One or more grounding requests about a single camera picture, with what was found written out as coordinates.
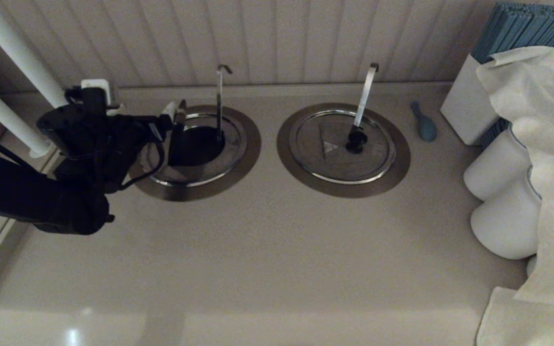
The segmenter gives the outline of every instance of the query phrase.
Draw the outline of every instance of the triangle symbol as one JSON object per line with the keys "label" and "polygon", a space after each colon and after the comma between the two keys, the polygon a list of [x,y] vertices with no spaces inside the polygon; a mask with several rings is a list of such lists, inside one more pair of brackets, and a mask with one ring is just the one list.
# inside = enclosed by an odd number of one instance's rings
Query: triangle symbol
{"label": "triangle symbol", "polygon": [[333,151],[334,149],[337,149],[338,147],[339,147],[338,145],[334,145],[332,143],[324,141],[324,153],[325,154],[330,153],[331,151]]}

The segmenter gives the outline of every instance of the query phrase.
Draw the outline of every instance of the beige countertop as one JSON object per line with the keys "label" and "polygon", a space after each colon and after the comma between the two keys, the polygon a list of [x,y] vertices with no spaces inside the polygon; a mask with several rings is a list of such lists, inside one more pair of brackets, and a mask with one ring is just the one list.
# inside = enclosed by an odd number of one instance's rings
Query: beige countertop
{"label": "beige countertop", "polygon": [[[411,150],[407,176],[383,195],[323,195],[279,160],[287,117],[357,104],[356,88],[227,89],[224,105],[262,136],[258,162],[235,186],[193,202],[134,187],[108,196],[116,221],[93,236],[30,230],[0,279],[0,346],[472,345],[491,290],[520,287],[525,263],[495,256],[471,232],[481,202],[462,175],[479,149],[440,115],[445,85],[374,87],[367,107]],[[122,96],[131,114],[156,114],[179,91]],[[418,138],[412,100],[437,124],[435,142]]]}

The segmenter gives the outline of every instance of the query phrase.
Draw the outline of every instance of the white cylinder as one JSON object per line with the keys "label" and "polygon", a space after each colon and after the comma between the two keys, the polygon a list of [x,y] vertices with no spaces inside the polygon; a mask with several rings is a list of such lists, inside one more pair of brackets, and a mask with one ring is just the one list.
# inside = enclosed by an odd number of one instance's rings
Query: white cylinder
{"label": "white cylinder", "polygon": [[529,278],[531,274],[536,270],[536,263],[538,262],[538,256],[534,255],[532,256],[529,261],[527,262],[527,277]]}
{"label": "white cylinder", "polygon": [[63,89],[0,12],[0,46],[55,108],[66,105]]}
{"label": "white cylinder", "polygon": [[512,124],[466,169],[463,179],[475,197],[486,201],[531,165],[529,153],[512,132]]}
{"label": "white cylinder", "polygon": [[33,131],[13,110],[0,99],[0,123],[14,136],[17,136],[32,151],[33,157],[46,155],[49,144],[36,131]]}
{"label": "white cylinder", "polygon": [[471,229],[488,250],[523,259],[538,250],[541,197],[530,181],[531,168],[471,214]]}

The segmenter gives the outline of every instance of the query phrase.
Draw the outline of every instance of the white paneled wall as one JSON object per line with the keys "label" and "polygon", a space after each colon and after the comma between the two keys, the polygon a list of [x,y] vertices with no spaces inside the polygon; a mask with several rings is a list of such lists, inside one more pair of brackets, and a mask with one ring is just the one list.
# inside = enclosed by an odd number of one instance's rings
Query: white paneled wall
{"label": "white paneled wall", "polygon": [[[554,0],[525,0],[554,4]],[[62,86],[454,79],[494,0],[0,0]],[[33,90],[0,49],[0,92]]]}

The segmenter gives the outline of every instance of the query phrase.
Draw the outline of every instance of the white towel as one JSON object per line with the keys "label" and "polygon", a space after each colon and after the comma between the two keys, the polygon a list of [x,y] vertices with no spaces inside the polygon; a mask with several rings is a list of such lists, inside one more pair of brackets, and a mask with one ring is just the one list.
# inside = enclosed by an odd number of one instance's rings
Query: white towel
{"label": "white towel", "polygon": [[480,323],[477,346],[554,346],[554,304],[514,299],[495,287]]}
{"label": "white towel", "polygon": [[532,184],[542,196],[538,260],[515,298],[554,303],[554,48],[527,47],[491,55],[477,69],[491,105],[514,124],[528,148]]}

